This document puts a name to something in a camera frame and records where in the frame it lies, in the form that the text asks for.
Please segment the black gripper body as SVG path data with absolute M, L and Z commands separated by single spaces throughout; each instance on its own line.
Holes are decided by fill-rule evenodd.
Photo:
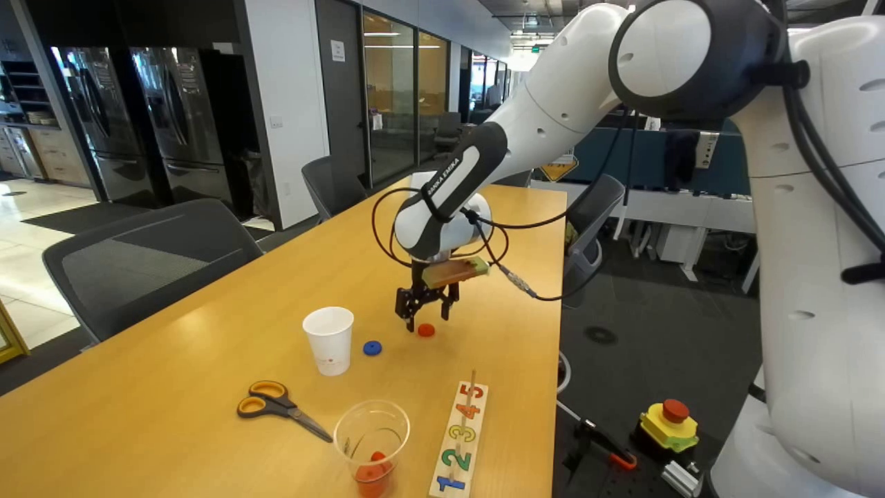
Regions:
M 442 295 L 446 295 L 451 288 L 460 291 L 460 284 L 425 288 L 425 284 L 421 281 L 421 271 L 424 271 L 424 267 L 425 267 L 425 262 L 414 262 L 414 266 L 409 267 L 413 284 L 395 291 L 395 293 L 409 293 L 409 295 L 417 302 L 417 310 L 421 310 L 424 304 L 429 304 L 429 302 L 442 302 Z

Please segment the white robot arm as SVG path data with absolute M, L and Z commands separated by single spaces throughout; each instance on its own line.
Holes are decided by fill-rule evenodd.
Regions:
M 720 498 L 885 498 L 885 15 L 794 24 L 789 0 L 593 3 L 395 212 L 436 260 L 481 237 L 481 188 L 611 109 L 739 133 L 757 249 L 760 386 L 713 462 Z

